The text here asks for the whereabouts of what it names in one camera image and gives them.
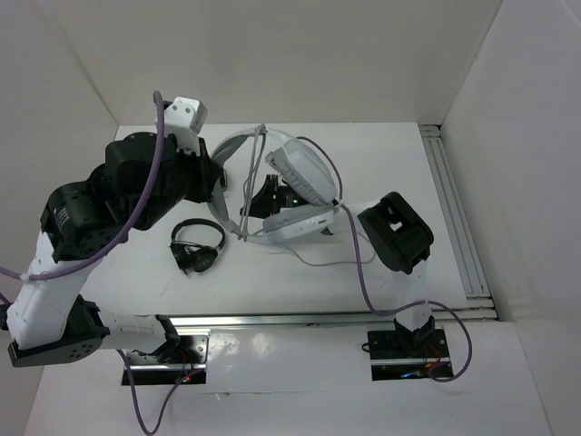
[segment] black headphones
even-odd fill
[[[182,228],[188,227],[190,225],[207,225],[216,229],[222,235],[220,243],[218,243],[218,245],[215,247],[211,247],[209,245],[200,245],[198,243],[176,241],[175,237],[177,236],[178,232]],[[185,220],[173,227],[172,243],[170,244],[170,249],[172,250],[173,258],[177,262],[178,267],[185,274],[187,274],[189,270],[202,273],[213,265],[225,244],[226,233],[219,224],[215,223],[214,221],[204,220],[202,218],[193,218],[191,220]]]

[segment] white table surface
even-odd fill
[[[206,125],[202,137],[209,151],[226,136],[250,124]],[[428,262],[430,297],[453,307],[466,306],[458,266],[416,124],[269,124],[294,135],[306,135],[323,146],[341,171],[346,204],[377,201],[391,191],[400,192],[428,223],[435,235]],[[153,126],[121,126],[123,138]],[[266,153],[277,143],[267,145]],[[229,175],[227,204],[238,217],[241,185],[248,173],[251,141],[226,163]],[[261,164],[255,192],[272,169]],[[207,272],[186,277],[169,249],[175,224],[188,218],[212,218],[206,204],[179,203],[150,231],[131,231],[128,243],[113,250],[92,273],[82,294],[102,310],[150,314],[218,314],[265,312],[348,312],[366,310],[353,264],[312,268],[280,249],[237,241],[230,236],[219,261]],[[261,220],[252,223],[260,228]],[[336,230],[347,230],[346,217],[337,216]],[[218,234],[196,227],[183,239],[216,244]],[[315,263],[352,260],[352,240],[346,233],[324,243],[297,248]],[[362,243],[363,258],[372,251]],[[377,307],[397,306],[391,272],[376,259],[366,265],[369,293]]]
[[[158,434],[550,436],[514,325],[470,322],[458,381],[371,381],[360,327],[214,331],[205,385],[173,395]],[[446,324],[452,364],[466,340]],[[46,367],[25,436],[140,435],[115,351]],[[151,429],[169,386],[139,386]]]

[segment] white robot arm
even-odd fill
[[[163,102],[163,107],[163,159],[133,226],[139,230],[149,229],[182,199],[209,201],[222,177],[222,169],[209,159],[198,137],[207,114],[203,104],[178,97]],[[36,274],[58,275],[86,262],[120,232],[141,195],[155,146],[156,135],[149,133],[113,142],[106,148],[105,164],[87,181],[64,185],[49,197],[34,259],[21,292],[5,312],[5,328],[14,339],[9,347],[14,366],[75,362],[99,348],[139,350],[162,361],[180,344],[165,316],[101,312],[80,296],[100,260],[62,277],[28,280]]]

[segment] white cable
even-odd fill
[[[334,233],[334,234],[340,234],[340,233],[349,233],[350,234],[350,232],[337,232],[337,233]],[[359,233],[359,232],[357,232],[357,234],[361,238],[363,238],[364,240],[366,240],[368,242],[368,244],[371,246],[371,250],[373,251],[373,255],[371,256],[371,259],[369,259],[368,261],[365,261],[365,262],[361,262],[361,264],[362,265],[366,265],[368,263],[372,263],[373,261],[375,261],[375,258],[377,257],[377,254],[375,253],[375,250],[373,250],[373,246],[371,245],[371,242],[369,241],[369,239],[367,238],[367,236],[365,236],[364,234]],[[300,255],[295,250],[293,250],[292,248],[290,248],[287,245],[280,245],[278,247],[280,247],[282,249],[285,249],[285,250],[288,250],[290,253],[292,253],[295,256],[297,256],[297,258],[301,262],[303,262],[305,265],[308,265],[308,266],[320,267],[320,266],[342,265],[342,264],[346,264],[346,263],[357,263],[357,261],[335,261],[335,262],[328,262],[328,263],[311,263],[309,261],[306,261],[302,257],[300,257]]]

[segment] black bracket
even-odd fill
[[[361,349],[369,353],[373,381],[427,378],[429,365],[434,364],[437,365],[432,371],[434,377],[454,375],[443,330],[431,332],[411,354],[399,339],[393,330],[368,332],[368,342]]]
[[[157,359],[158,362],[167,362],[175,354],[175,351],[180,346],[180,335],[172,321],[168,316],[165,315],[155,315],[155,319],[160,322],[163,329],[165,330],[165,342],[155,350],[152,355]]]
[[[413,332],[401,325],[397,318],[393,320],[393,323],[396,327],[395,336],[399,346],[408,356],[421,355],[428,345],[431,333],[436,330],[436,321],[433,316],[430,316],[424,325]]]
[[[279,213],[282,208],[293,208],[309,204],[298,195],[291,187],[279,184],[277,174],[266,174],[264,185],[251,201],[249,215],[263,220],[271,215]]]
[[[383,264],[411,274],[429,257],[434,233],[399,193],[388,193],[359,215],[359,221]]]
[[[63,337],[27,350],[20,350],[18,344],[12,342],[8,346],[12,365],[24,368],[71,363],[93,354],[101,347],[103,337],[110,333],[101,324],[98,312],[99,308],[94,302],[86,302],[79,295],[69,313]]]

